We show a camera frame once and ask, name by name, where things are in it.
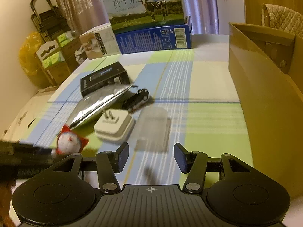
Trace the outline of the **black shaver box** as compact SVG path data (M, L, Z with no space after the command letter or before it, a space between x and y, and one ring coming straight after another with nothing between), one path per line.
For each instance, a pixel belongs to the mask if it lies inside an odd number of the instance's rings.
M130 84L129 76L119 61L81 78L81 95L85 97L111 84Z

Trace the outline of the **milk carton box with cow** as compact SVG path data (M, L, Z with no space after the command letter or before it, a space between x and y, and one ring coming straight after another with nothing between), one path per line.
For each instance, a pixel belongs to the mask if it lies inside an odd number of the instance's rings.
M102 0L114 34L184 24L182 0Z

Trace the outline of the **silver foil pouch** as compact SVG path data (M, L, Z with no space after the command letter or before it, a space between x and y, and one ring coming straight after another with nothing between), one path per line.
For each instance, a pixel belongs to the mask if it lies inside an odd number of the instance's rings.
M126 92L137 87L133 84L112 84L89 93L75 106L64 127L73 130L97 119Z

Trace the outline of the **blue flat product box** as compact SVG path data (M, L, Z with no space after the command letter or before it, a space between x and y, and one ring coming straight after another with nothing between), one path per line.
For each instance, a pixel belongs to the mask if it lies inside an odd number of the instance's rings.
M116 35L116 40L122 54L190 49L192 47L192 32L191 17L188 16L185 19L185 24L121 33Z

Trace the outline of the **crumpled plastic bag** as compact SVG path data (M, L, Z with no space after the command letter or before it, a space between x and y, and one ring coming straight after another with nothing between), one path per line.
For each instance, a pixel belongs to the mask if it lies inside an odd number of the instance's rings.
M87 55L86 52L84 50L83 45L81 45L81 47L79 48L79 50L77 50L75 53L75 58L78 64L82 64L86 59L87 59Z

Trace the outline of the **beige quilted cover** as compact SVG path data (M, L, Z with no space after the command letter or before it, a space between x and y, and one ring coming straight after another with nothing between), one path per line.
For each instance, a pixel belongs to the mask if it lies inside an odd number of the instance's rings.
M261 25L302 37L302 14L290 8L263 4L261 10Z

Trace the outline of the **large open cardboard box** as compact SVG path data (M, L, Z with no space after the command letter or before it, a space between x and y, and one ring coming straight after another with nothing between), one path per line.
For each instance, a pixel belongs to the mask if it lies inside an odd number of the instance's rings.
M254 167L302 195L302 38L231 23L229 72L247 129Z

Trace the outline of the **white power adapter plug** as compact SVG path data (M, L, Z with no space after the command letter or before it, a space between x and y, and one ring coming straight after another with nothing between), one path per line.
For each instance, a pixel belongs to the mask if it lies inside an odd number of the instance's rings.
M115 144L123 143L129 137L135 120L128 110L108 109L94 125L97 138Z

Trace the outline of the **white and brown product box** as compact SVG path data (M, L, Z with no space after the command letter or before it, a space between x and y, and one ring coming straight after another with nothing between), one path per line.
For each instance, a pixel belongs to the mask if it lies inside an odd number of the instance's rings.
M88 59L121 53L110 23L91 28L81 34L79 40Z

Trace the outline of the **purple sheer curtain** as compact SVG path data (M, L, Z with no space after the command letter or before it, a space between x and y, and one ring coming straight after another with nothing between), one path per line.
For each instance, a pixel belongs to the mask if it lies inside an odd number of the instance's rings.
M147 27L181 25L191 17L194 34L218 34L216 0L56 0L79 34L110 23L119 34Z

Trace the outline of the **translucent plastic bag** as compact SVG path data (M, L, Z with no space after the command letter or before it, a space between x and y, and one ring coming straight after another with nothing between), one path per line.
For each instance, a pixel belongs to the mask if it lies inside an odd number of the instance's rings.
M135 145L134 150L166 153L169 130L170 119L165 108L143 108L130 137Z

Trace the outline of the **cardboard box with green tissues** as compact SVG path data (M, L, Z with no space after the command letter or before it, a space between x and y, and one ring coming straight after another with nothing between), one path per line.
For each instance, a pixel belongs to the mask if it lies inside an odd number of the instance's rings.
M78 37L64 43L63 47L53 40L41 45L35 53L40 61L40 67L53 86L62 84L79 66L76 52L80 47Z

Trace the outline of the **Doraemon toy red package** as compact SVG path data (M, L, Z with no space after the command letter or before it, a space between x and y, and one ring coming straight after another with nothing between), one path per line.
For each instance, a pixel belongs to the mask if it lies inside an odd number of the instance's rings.
M82 153L89 140L79 136L67 125L63 125L61 132L57 136L56 148L52 150L52 155L70 155Z

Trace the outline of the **yellow plastic bag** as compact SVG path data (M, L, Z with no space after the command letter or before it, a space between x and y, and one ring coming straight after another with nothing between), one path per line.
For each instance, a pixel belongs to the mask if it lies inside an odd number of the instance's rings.
M49 87L49 81L40 67L36 52L42 46L43 40L38 32L31 32L24 40L19 50L19 63L29 80L39 89Z

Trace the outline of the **black toy car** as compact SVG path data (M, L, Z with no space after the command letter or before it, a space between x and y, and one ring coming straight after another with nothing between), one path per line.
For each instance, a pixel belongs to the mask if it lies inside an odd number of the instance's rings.
M121 108L123 110L128 110L129 113L132 113L144 105L148 100L149 91L147 89L139 89L136 94L124 101Z

